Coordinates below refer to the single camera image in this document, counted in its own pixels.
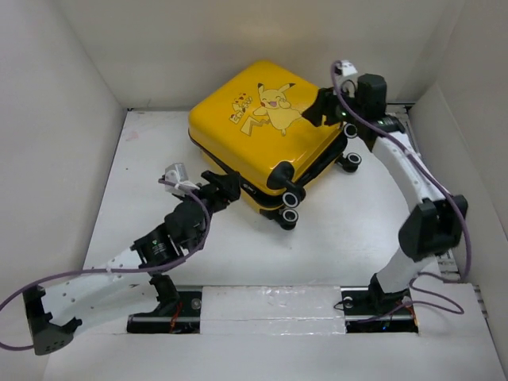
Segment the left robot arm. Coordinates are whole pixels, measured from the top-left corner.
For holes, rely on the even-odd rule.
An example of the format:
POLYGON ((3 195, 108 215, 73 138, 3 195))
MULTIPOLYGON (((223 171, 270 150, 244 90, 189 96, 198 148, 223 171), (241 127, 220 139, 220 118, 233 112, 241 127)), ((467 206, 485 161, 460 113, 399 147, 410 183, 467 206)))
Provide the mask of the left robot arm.
POLYGON ((178 168, 168 168, 158 182, 180 202, 161 224, 104 264, 65 273, 61 283, 50 287, 38 281, 23 291, 36 355, 64 348, 114 310, 125 308, 124 302, 111 307, 101 303, 133 284, 155 288, 149 297, 151 316, 178 309, 179 294, 168 272, 204 248, 212 216, 241 196, 241 176, 236 171, 226 175, 204 171, 202 178, 206 184, 195 184, 178 168))

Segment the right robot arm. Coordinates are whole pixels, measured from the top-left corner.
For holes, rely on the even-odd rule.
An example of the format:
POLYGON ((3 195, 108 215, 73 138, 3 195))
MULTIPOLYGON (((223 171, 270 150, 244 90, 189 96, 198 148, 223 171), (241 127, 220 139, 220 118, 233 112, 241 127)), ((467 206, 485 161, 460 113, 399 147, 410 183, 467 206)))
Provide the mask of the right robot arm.
POLYGON ((441 185, 413 150, 404 125, 386 112, 387 84, 381 75, 361 75, 353 95, 344 85, 351 75, 335 67, 333 85, 321 88, 303 116, 313 125, 320 121, 344 123, 385 166, 409 210, 398 231, 398 247, 389 262, 370 280, 362 301, 372 310, 373 319, 416 304, 409 290, 425 267, 437 256, 466 245, 466 261, 471 261, 471 238, 466 215, 468 201, 451 194, 441 185))

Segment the yellow hard-shell suitcase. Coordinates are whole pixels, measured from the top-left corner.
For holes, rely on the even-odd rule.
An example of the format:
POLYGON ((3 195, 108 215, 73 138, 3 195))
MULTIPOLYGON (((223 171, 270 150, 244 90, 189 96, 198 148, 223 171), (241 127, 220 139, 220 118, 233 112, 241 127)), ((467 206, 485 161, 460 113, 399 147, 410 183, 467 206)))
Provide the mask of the yellow hard-shell suitcase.
POLYGON ((246 201, 285 230, 296 226, 309 183, 333 164, 354 172, 361 163, 359 154, 345 151, 355 134, 344 123, 314 127, 302 117, 319 89, 260 60, 188 117, 189 137, 204 157, 225 173, 239 172, 246 201))

